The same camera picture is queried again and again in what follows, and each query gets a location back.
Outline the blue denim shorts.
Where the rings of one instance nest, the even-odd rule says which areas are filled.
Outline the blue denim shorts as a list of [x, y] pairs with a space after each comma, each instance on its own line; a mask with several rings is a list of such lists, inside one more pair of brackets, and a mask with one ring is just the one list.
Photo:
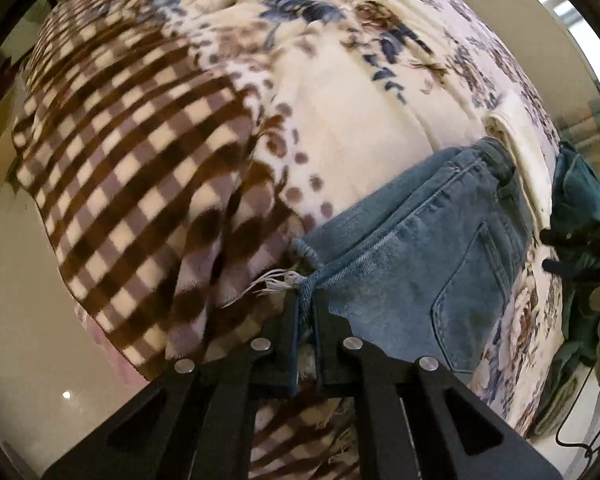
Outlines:
[[311, 311], [345, 318], [387, 356], [433, 356], [469, 382], [512, 296], [532, 222], [512, 156], [446, 148], [293, 240], [299, 342]]

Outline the dark teal plush blanket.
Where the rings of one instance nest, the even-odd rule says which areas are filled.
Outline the dark teal plush blanket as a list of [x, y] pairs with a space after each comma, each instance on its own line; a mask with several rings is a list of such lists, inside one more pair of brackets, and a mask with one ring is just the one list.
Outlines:
[[600, 256], [600, 179], [568, 141], [559, 144], [553, 179], [550, 236], [558, 260], [544, 269], [572, 278], [582, 269], [598, 266]]

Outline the floral bed blanket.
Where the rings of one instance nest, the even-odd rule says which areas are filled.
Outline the floral bed blanket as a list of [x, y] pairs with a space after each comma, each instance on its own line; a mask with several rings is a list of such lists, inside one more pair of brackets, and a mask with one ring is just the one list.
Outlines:
[[[296, 294], [293, 240], [492, 138], [507, 90], [550, 180], [558, 151], [538, 90], [463, 0], [64, 0], [24, 84], [17, 180], [71, 296], [147, 385], [257, 337]], [[529, 212], [512, 296], [463, 382], [525, 441], [548, 368], [522, 319], [554, 332], [562, 296]], [[354, 402], [321, 390], [310, 325], [296, 392], [259, 405], [245, 479], [364, 479]]]

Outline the folded white pants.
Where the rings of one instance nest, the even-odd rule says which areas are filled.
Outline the folded white pants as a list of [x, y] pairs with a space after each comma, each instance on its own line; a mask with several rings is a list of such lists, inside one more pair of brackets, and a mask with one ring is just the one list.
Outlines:
[[552, 180], [535, 135], [532, 121], [519, 96], [507, 90], [498, 105], [483, 119], [486, 133], [498, 139], [509, 151], [520, 177], [524, 197], [540, 232], [550, 227]]

